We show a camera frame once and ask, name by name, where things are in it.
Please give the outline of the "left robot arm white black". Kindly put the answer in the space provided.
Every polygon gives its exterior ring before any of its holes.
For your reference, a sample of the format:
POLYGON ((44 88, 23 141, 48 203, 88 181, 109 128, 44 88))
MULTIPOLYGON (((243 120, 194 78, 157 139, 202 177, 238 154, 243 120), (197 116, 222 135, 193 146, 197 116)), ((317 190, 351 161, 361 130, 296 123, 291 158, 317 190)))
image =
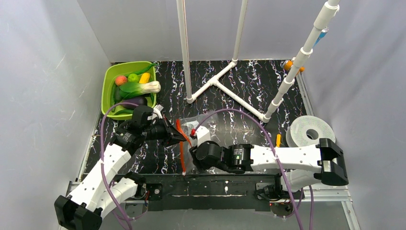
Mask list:
POLYGON ((120 204, 134 196, 146 180, 130 172, 116 185, 110 183, 146 140, 161 140, 168 147, 186 138, 161 114, 161 106, 135 104, 132 118, 116 129, 107 146, 101 144, 100 159, 91 172, 68 195, 56 199, 59 225, 68 230, 98 230, 103 219, 116 208, 125 216, 120 204))

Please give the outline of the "toy bok choy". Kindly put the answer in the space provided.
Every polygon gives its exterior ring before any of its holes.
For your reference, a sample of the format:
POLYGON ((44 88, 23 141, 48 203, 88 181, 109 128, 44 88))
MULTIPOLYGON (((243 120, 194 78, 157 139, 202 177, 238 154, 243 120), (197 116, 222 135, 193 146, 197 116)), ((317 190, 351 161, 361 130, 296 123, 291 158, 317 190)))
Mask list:
POLYGON ((161 85, 158 81, 148 83, 127 82, 119 87, 119 94, 123 99, 130 99, 144 94, 158 93, 161 85))

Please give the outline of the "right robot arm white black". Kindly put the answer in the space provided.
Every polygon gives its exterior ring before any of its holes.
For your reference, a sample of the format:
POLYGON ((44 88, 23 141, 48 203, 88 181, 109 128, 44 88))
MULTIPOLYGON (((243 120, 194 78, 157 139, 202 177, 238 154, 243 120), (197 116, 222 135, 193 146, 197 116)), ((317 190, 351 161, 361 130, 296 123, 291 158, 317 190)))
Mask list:
POLYGON ((281 178, 284 191, 296 192, 317 183, 349 184, 343 150, 328 138, 309 146, 275 149, 251 144, 226 148, 208 140, 192 147, 190 153, 194 165, 201 170, 215 167, 227 173, 244 174, 284 168, 287 170, 281 178))

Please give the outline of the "clear zip bag orange zipper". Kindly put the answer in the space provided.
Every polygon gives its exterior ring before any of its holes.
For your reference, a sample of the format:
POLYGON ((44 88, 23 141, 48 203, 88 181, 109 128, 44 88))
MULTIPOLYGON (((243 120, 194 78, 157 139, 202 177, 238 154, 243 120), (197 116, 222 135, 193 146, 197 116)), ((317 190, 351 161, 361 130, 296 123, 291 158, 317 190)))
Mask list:
MULTIPOLYGON (((210 131, 209 126, 211 124, 215 124, 217 120, 217 113, 214 111, 192 118, 176 120, 175 127, 184 135, 187 140, 180 143, 180 162, 182 174, 185 175, 193 171, 194 169, 198 170, 193 164, 192 156, 189 153, 189 150, 192 148, 190 137, 192 129, 197 129, 200 126, 204 126, 210 131)), ((222 159, 225 167, 222 171, 234 174, 243 174, 245 172, 252 171, 251 165, 254 163, 254 160, 251 158, 252 149, 252 144, 234 144, 225 147, 224 156, 222 159)))

